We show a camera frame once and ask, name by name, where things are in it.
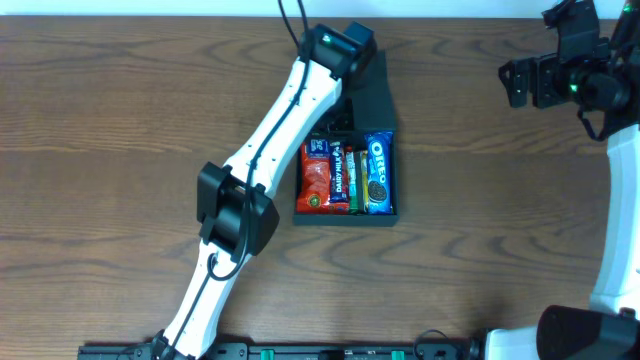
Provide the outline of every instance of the red snack bag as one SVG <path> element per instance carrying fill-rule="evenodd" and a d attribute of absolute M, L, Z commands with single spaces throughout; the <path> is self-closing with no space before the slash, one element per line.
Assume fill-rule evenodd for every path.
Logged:
<path fill-rule="evenodd" d="M 307 214 L 347 214 L 349 202 L 330 203 L 331 170 L 329 142 L 312 139 L 300 147 L 302 190 L 296 210 Z"/>

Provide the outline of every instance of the green snack package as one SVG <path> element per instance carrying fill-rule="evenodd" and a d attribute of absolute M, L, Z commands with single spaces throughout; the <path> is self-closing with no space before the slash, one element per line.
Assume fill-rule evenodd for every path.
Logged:
<path fill-rule="evenodd" d="M 356 172 L 356 160 L 353 151 L 347 149 L 347 171 L 349 172 L 349 213 L 358 214 L 364 211 L 361 201 L 358 201 L 358 175 Z"/>

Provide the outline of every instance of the wood grain surface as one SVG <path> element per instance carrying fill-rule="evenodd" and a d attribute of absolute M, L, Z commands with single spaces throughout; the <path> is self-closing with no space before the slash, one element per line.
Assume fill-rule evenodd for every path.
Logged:
<path fill-rule="evenodd" d="M 280 227 L 220 333 L 411 342 L 585 307 L 605 149 L 575 106 L 512 110 L 497 78 L 511 58 L 553 52 L 554 34 L 539 20 L 362 22 L 388 50 L 400 221 L 294 227 L 290 166 Z M 249 137 L 294 56 L 279 19 L 0 19 L 0 358 L 73 359 L 169 324 L 197 257 L 197 173 Z"/>

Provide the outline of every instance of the black mounting rail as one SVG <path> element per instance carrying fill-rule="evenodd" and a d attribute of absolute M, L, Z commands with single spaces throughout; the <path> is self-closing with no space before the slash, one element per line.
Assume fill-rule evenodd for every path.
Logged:
<path fill-rule="evenodd" d="M 411 345 L 247 345 L 214 344 L 203 360 L 477 360 L 479 342 L 427 339 Z M 78 360 L 152 360 L 151 344 L 140 346 L 83 346 Z"/>

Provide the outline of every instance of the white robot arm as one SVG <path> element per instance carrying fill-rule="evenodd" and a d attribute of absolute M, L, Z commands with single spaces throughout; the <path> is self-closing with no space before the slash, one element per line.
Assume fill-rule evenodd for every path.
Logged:
<path fill-rule="evenodd" d="M 549 28 L 558 29 L 558 53 L 511 61 L 500 77 L 513 107 L 526 104 L 528 91 L 538 108 L 575 102 L 589 136 L 608 139 L 611 199 L 604 257 L 591 311 L 553 306 L 537 326 L 493 330 L 484 358 L 632 358 L 628 352 L 637 346 L 640 320 L 640 1 L 627 2 L 611 40 L 598 38 L 592 0 L 565 0 L 543 15 Z M 599 135 L 584 117 L 591 110 L 605 113 Z"/>
<path fill-rule="evenodd" d="M 635 310 L 640 320 L 640 129 L 630 126 L 609 137 L 611 201 L 604 257 L 590 309 L 617 316 Z M 493 330 L 486 360 L 538 360 L 537 326 Z"/>
<path fill-rule="evenodd" d="M 215 262 L 216 276 L 230 274 L 266 245 L 278 222 L 271 199 L 287 165 L 318 120 L 339 102 L 344 83 L 353 81 L 376 51 L 373 32 L 357 23 L 352 23 L 345 34 L 318 25 L 311 38 L 317 42 L 312 46 L 311 56 L 307 55 L 307 61 L 298 58 L 294 62 L 284 89 L 255 133 L 222 169 L 207 164 L 200 173 L 198 219 L 203 224 L 200 254 L 178 313 L 154 339 L 153 353 L 159 360 L 198 359 L 209 349 L 237 277 L 234 272 L 226 280 L 212 278 L 211 262 Z M 303 84 L 305 71 L 308 74 Z M 303 89 L 299 100 L 283 119 L 300 87 Z M 273 129 L 277 130 L 268 139 Z M 263 143 L 248 184 L 251 161 Z M 263 220 L 256 220 L 258 225 L 254 231 L 258 233 L 258 240 L 247 239 L 253 243 L 245 245 L 241 239 L 246 220 L 242 218 L 242 207 L 243 189 L 248 187 L 258 197 L 256 207 L 260 208 L 257 210 L 260 215 L 257 217 L 262 216 Z M 251 249 L 241 256 L 246 250 L 240 251 L 244 246 Z"/>
<path fill-rule="evenodd" d="M 275 196 L 282 173 L 304 138 L 318 119 L 338 101 L 342 92 L 342 80 L 331 78 L 331 70 L 314 61 L 310 61 L 309 66 L 307 89 L 302 92 L 299 104 L 293 108 L 293 111 L 265 147 L 253 177 L 251 186 L 262 184 L 265 187 L 265 195 L 270 198 Z M 267 133 L 273 128 L 281 114 L 284 113 L 298 90 L 297 87 L 300 84 L 304 67 L 305 64 L 300 59 L 293 64 L 289 80 L 267 116 L 249 141 L 225 163 L 225 166 L 231 166 L 231 175 L 235 178 L 246 182 L 249 163 L 254 157 L 256 149 L 264 141 Z M 216 273 L 218 271 L 220 274 L 229 273 L 236 265 L 231 260 L 231 254 L 215 243 L 200 242 L 200 255 L 193 278 L 175 319 L 164 332 L 169 343 L 174 341 L 178 331 L 183 327 L 183 322 L 196 299 L 201 284 L 209 276 L 207 261 L 211 254 L 217 256 Z M 237 275 L 227 281 L 210 280 L 207 282 L 202 289 L 198 304 L 186 326 L 182 329 L 182 336 L 175 345 L 179 353 L 199 358 L 207 351 L 215 339 L 220 313 L 236 277 Z"/>

